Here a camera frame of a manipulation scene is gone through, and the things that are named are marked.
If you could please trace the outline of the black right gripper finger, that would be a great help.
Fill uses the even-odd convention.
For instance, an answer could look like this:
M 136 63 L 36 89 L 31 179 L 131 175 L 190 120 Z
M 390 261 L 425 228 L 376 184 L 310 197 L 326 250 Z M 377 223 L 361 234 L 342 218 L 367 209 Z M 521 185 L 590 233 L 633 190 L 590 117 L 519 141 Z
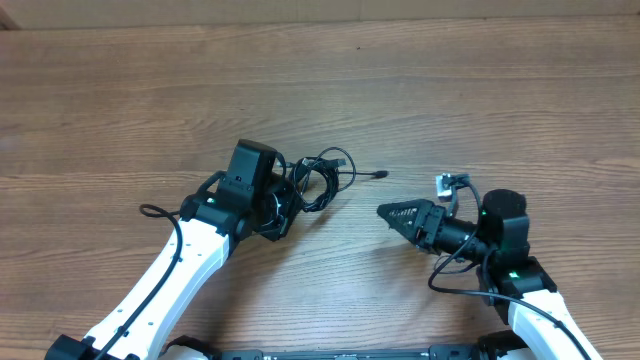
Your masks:
M 389 228 L 398 232 L 402 237 L 413 245 L 420 244 L 421 227 L 417 226 L 414 221 L 389 221 Z
M 426 199 L 379 205 L 377 214 L 389 225 L 422 225 L 434 203 Z

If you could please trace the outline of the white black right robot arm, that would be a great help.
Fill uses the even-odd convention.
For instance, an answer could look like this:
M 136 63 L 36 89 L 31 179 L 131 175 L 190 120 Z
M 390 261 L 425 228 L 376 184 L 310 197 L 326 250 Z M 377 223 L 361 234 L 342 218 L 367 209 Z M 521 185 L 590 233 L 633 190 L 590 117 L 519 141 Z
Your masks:
M 550 275 L 531 255 L 530 220 L 523 195 L 497 189 L 475 197 L 476 222 L 456 217 L 459 188 L 425 199 L 383 204 L 378 215 L 415 247 L 467 261 L 480 297 L 507 330 L 471 345 L 433 345 L 431 359 L 596 359 L 599 354 L 573 320 Z

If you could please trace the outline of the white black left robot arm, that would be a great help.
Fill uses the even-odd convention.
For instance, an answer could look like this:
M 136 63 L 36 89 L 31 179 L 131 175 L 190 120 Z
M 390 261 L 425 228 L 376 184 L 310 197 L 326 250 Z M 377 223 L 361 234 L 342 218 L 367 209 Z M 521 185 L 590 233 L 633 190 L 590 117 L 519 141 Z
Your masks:
M 300 201 L 285 173 L 273 171 L 283 161 L 274 148 L 241 139 L 228 169 L 202 183 L 178 212 L 141 205 L 141 213 L 167 218 L 174 227 L 163 250 L 104 320 L 81 340 L 58 337 L 46 360 L 214 358 L 214 351 L 192 338 L 167 338 L 242 240 L 261 235 L 277 241 L 287 234 Z

